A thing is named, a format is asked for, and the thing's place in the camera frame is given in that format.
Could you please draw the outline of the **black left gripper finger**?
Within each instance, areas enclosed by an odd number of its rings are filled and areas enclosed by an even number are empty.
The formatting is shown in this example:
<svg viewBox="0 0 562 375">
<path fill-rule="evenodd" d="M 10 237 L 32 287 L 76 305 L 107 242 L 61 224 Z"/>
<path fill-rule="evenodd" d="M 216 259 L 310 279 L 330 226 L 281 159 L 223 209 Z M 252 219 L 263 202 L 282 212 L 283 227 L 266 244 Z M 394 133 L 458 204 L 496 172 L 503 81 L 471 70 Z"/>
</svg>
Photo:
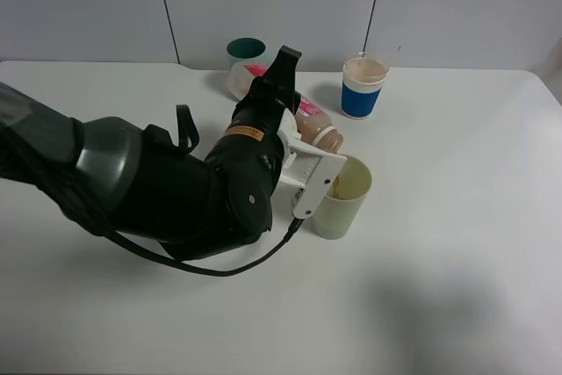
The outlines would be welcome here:
<svg viewBox="0 0 562 375">
<path fill-rule="evenodd" d="M 263 74 L 266 90 L 283 105 L 297 105 L 295 90 L 296 68 L 302 53 L 282 46 L 267 71 Z"/>
</svg>

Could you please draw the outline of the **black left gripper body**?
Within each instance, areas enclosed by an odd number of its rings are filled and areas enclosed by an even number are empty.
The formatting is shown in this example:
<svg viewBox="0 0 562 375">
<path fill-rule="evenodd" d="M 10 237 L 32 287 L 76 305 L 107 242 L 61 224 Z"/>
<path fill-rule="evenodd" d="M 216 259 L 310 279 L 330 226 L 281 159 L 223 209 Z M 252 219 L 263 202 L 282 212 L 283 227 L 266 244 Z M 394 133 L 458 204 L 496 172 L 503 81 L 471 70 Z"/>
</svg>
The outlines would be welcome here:
<svg viewBox="0 0 562 375">
<path fill-rule="evenodd" d="M 284 113 L 295 113 L 297 97 L 294 79 L 273 81 L 259 76 L 235 107 L 229 128 L 251 126 L 264 133 L 276 133 Z"/>
</svg>

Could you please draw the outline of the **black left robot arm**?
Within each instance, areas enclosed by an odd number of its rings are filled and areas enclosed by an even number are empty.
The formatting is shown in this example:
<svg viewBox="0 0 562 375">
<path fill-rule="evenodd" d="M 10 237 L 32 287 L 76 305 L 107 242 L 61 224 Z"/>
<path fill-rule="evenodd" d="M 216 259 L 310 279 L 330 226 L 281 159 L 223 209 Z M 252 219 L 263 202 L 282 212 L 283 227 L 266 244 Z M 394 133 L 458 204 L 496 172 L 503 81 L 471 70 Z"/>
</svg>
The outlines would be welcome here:
<svg viewBox="0 0 562 375">
<path fill-rule="evenodd" d="M 256 242 L 272 226 L 284 160 L 277 131 L 299 103 L 299 58 L 280 48 L 204 159 L 192 153 L 199 138 L 186 105 L 172 139 L 118 117 L 81 122 L 3 85 L 1 175 L 38 187 L 93 235 L 142 236 L 180 262 Z"/>
</svg>

